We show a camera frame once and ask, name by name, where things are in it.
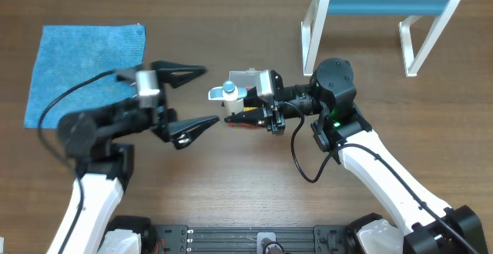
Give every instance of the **brown wooden surface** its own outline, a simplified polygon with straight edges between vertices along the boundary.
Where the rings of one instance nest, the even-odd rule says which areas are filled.
[[[300,21],[311,0],[0,0],[0,236],[10,253],[45,252],[62,220],[72,177],[23,128],[43,25],[146,26],[145,61],[206,65],[193,83],[169,90],[182,119],[220,114],[207,91],[229,70],[275,69],[285,85],[301,75]],[[401,17],[329,17],[318,61],[348,59],[357,104],[387,148],[428,189],[469,205],[493,240],[493,0],[462,0],[418,77],[404,77]],[[413,28],[415,44],[430,19]],[[176,151],[145,132],[118,214],[189,226],[345,224],[384,213],[351,173],[331,163],[317,184],[294,167],[284,136],[216,124]],[[310,175],[324,158],[308,125],[297,154]]]

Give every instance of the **black cable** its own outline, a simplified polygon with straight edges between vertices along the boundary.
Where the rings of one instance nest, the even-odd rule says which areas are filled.
[[[67,232],[67,235],[63,239],[63,243],[60,246],[59,254],[63,253],[63,250],[65,249],[65,246],[70,239],[72,231],[75,228],[75,224],[77,223],[77,220],[80,217],[80,214],[82,212],[82,208],[84,207],[84,188],[82,187],[82,182],[81,182],[79,175],[77,174],[75,169],[70,165],[69,160],[65,156],[63,156],[62,154],[58,153],[56,151],[56,149],[43,136],[43,134],[42,134],[43,119],[45,119],[46,114],[48,114],[49,110],[51,108],[53,108],[53,106],[56,105],[56,103],[60,102],[60,100],[65,98],[70,93],[72,93],[75,90],[80,89],[84,85],[88,85],[88,84],[90,84],[90,83],[92,83],[92,82],[94,82],[94,81],[96,81],[96,80],[98,80],[104,76],[111,75],[114,72],[115,72],[114,70],[109,70],[107,72],[103,72],[101,74],[98,74],[98,75],[92,77],[91,79],[89,79],[87,81],[84,81],[84,82],[70,88],[68,91],[63,92],[59,97],[57,97],[55,100],[53,100],[51,103],[49,103],[49,105],[46,106],[45,110],[41,114],[41,117],[39,118],[39,121],[38,121],[38,139],[39,139],[39,141],[43,144],[45,149],[47,149],[55,158],[57,158],[75,176],[75,180],[77,180],[77,184],[79,185],[80,200],[79,200],[79,205],[77,206],[77,212],[75,213],[74,219],[72,220],[72,224],[70,225],[70,228],[69,228],[69,231]]]
[[[456,240],[458,240],[470,252],[472,252],[474,254],[479,254],[479,252],[476,251],[474,246],[472,246],[466,239],[464,239],[464,237],[462,237],[459,233],[457,233],[457,231],[455,231],[453,228],[451,228],[443,219],[440,218],[440,216],[438,216],[436,213],[434,213],[427,206],[426,202],[422,201],[418,197],[418,195],[411,189],[411,187],[409,187],[409,185],[398,175],[397,172],[395,172],[395,170],[389,164],[387,164],[387,162],[385,162],[385,160],[380,155],[373,152],[368,147],[358,145],[355,143],[346,143],[346,144],[340,145],[339,147],[334,149],[332,152],[330,152],[329,155],[327,155],[327,157],[324,159],[324,162],[322,162],[322,165],[320,166],[320,169],[318,170],[317,176],[315,176],[314,179],[308,178],[308,176],[305,174],[305,172],[301,169],[300,164],[298,163],[298,160],[296,159],[296,155],[294,153],[294,138],[296,137],[296,134],[300,130],[301,126],[304,124],[304,122],[305,122],[304,117],[305,116],[300,111],[300,109],[298,107],[296,107],[294,104],[289,103],[289,102],[285,102],[284,104],[293,107],[301,117],[300,124],[298,124],[296,129],[294,129],[293,135],[291,136],[291,154],[293,156],[295,166],[297,167],[298,171],[301,173],[303,178],[305,178],[305,180],[307,180],[310,183],[315,183],[316,181],[318,181],[318,179],[320,178],[320,175],[324,171],[325,165],[327,164],[329,159],[332,158],[334,156],[334,154],[338,153],[340,150],[348,148],[348,147],[355,147],[355,148],[362,149],[365,152],[367,152],[368,154],[372,155],[375,159],[380,161],[382,163],[382,165],[384,165],[392,173],[392,175],[399,181],[399,183],[402,184],[402,186],[407,190],[407,192],[409,192],[409,194],[419,204],[419,206],[421,208],[423,208],[428,214],[430,214],[430,216],[433,217],[442,227],[444,227],[451,234],[452,237],[454,237]]]

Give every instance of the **wooden table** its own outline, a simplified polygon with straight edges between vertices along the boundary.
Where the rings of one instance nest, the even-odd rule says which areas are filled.
[[[145,61],[201,64],[209,72],[169,101],[181,119],[222,114],[207,91],[229,70],[301,75],[300,21],[311,0],[0,0],[0,236],[9,253],[45,252],[69,203],[73,178],[23,120],[43,25],[146,26]],[[394,156],[453,207],[469,205],[493,239],[493,0],[462,0],[417,78],[404,77],[399,17],[331,17],[318,62],[349,60],[356,103]],[[416,45],[431,20],[413,26]],[[316,184],[294,167],[284,136],[217,123],[176,151],[150,132],[136,146],[135,173],[117,214],[189,226],[346,224],[387,216],[351,173],[332,162]],[[306,125],[297,155],[314,175],[324,154]]]

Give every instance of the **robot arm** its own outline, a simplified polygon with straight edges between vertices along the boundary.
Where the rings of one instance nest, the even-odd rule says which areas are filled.
[[[202,75],[205,68],[158,61],[150,70],[143,65],[117,70],[117,80],[135,84],[136,96],[97,109],[64,115],[57,135],[65,154],[75,159],[75,171],[83,187],[83,207],[78,211],[81,193],[74,182],[72,198],[48,253],[95,253],[109,218],[120,203],[133,174],[133,145],[112,143],[113,139],[150,129],[176,149],[190,145],[203,131],[219,121],[217,116],[178,121],[168,109],[164,84],[177,88]],[[152,250],[155,242],[143,242],[143,234],[124,233],[117,252],[141,253]],[[115,245],[103,244],[101,251],[115,252]]]
[[[255,78],[255,87],[241,99],[244,107],[236,107],[234,113],[229,113],[228,109],[224,121],[265,127],[274,135],[282,135],[285,119],[301,117],[298,130],[305,115],[318,115],[310,126],[319,149],[329,152],[338,164],[355,174],[394,220],[397,228],[376,214],[351,223],[347,234],[352,238],[350,249],[353,253],[470,253],[471,247],[466,247],[466,244],[477,252],[488,252],[479,218],[467,206],[453,210],[445,201],[430,193],[384,147],[378,134],[354,104],[354,74],[348,61],[330,58],[321,62],[308,85],[284,88],[282,78],[274,70],[257,72]],[[223,97],[224,102],[237,100]],[[291,139],[295,164],[293,141],[297,130]],[[376,156],[356,145],[363,146]],[[317,181],[317,178],[306,177],[298,164],[297,168],[308,182]],[[410,190],[423,201],[424,207],[413,198]]]

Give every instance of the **blue towel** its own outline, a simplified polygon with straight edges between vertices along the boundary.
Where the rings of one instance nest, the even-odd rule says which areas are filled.
[[[45,26],[32,72],[24,126],[35,128],[45,107],[74,85],[110,70],[142,63],[146,32],[143,25]],[[55,105],[43,128],[56,128],[67,112],[111,104],[135,94],[114,75],[82,87]]]

